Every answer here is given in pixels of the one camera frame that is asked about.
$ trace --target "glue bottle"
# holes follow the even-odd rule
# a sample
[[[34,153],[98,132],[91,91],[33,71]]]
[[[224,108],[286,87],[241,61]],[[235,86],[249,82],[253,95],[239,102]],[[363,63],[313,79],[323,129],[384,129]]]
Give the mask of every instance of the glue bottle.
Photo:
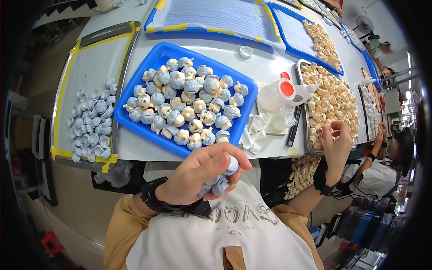
[[[320,87],[321,84],[299,84],[294,86],[295,89],[295,97],[291,100],[288,100],[288,104],[291,106],[299,106],[303,103],[306,103],[308,99],[314,94],[314,92],[317,90],[318,87]]]
[[[281,78],[258,91],[257,102],[266,111],[273,112],[295,97],[294,86],[286,78]]]

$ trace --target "black hair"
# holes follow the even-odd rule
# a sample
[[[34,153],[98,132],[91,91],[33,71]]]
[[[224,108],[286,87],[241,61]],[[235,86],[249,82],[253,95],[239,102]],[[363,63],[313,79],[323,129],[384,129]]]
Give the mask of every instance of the black hair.
[[[395,132],[393,138],[399,143],[399,158],[391,161],[391,166],[402,166],[401,173],[405,177],[411,168],[414,154],[414,138],[409,128]]]

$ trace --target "hand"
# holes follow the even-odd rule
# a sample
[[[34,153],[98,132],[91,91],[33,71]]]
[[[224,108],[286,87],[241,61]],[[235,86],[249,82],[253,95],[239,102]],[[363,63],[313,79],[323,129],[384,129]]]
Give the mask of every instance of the hand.
[[[349,127],[345,122],[333,121],[331,128],[336,130],[333,134],[327,128],[323,128],[323,144],[325,159],[327,161],[326,185],[334,186],[342,175],[346,160],[353,146],[353,140],[349,134]]]
[[[387,142],[387,126],[385,125],[384,122],[379,123],[379,126],[381,127],[382,132],[384,133],[384,136],[383,136],[383,138],[382,138],[382,141],[383,141],[384,143],[386,143],[386,142]]]
[[[156,188],[156,198],[170,205],[188,205],[196,202],[204,182],[223,173],[234,156],[238,160],[238,171],[227,177],[228,188],[222,196],[232,191],[240,180],[243,172],[252,169],[252,165],[245,153],[229,143],[215,143],[211,146],[193,151],[174,173],[162,185]],[[204,195],[204,200],[214,200],[216,197],[212,192]]]
[[[382,127],[379,127],[379,131],[377,136],[375,137],[374,148],[372,149],[372,154],[376,156],[381,149],[382,140],[384,138],[384,133],[382,131]]]

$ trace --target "small jar lid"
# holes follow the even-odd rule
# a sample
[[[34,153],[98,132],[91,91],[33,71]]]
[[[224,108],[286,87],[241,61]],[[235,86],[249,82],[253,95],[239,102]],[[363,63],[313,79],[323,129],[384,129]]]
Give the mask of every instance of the small jar lid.
[[[252,57],[252,55],[254,55],[254,51],[252,50],[251,47],[249,46],[241,46],[240,50],[238,51],[238,53],[240,54],[241,57],[243,57],[244,59],[249,59]]]

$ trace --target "white shirt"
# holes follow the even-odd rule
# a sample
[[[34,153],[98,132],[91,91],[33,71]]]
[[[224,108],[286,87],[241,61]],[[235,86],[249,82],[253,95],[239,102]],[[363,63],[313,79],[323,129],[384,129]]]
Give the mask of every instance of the white shirt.
[[[350,180],[357,170],[366,160],[366,157],[361,159],[360,165],[351,164],[345,165],[343,169],[342,178],[340,181],[346,183]],[[352,183],[349,189],[354,191],[356,195],[365,197],[374,197],[375,195],[383,196],[387,194],[396,184],[396,170],[381,164],[382,160],[374,160],[370,168],[362,172],[363,178],[358,187]],[[385,163],[389,163],[389,159],[384,159]]]
[[[127,269],[223,269],[227,246],[241,246],[248,270],[317,269],[306,242],[279,220],[254,186],[239,181],[209,203],[209,218],[187,213],[152,218],[127,255]]]

